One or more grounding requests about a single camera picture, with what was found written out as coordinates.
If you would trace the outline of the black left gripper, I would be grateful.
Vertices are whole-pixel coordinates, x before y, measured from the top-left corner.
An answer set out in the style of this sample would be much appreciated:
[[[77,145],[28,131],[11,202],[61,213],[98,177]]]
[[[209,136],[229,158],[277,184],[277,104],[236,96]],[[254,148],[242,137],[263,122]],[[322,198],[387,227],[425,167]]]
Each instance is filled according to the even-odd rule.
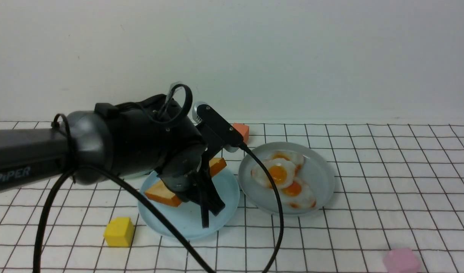
[[[224,208],[208,173],[196,173],[202,166],[206,142],[187,114],[191,103],[180,106],[164,94],[140,102],[97,103],[94,114],[105,125],[105,160],[100,166],[115,175],[155,170],[162,180],[171,179],[173,190],[183,191],[192,174],[192,201],[201,208],[201,225],[209,228],[209,213],[217,216]]]

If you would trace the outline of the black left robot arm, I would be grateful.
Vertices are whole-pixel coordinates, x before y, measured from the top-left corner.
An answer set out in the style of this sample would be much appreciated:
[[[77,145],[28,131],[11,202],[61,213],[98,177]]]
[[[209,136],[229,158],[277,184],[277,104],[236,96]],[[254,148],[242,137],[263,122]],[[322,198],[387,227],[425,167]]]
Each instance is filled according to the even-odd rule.
[[[47,129],[0,130],[0,193],[51,178],[74,165],[92,165],[113,175],[156,171],[167,189],[184,202],[218,215],[225,203],[211,181],[209,160],[220,150],[218,138],[185,117],[170,129],[152,122],[163,94],[134,105],[98,103],[93,111],[67,116]]]

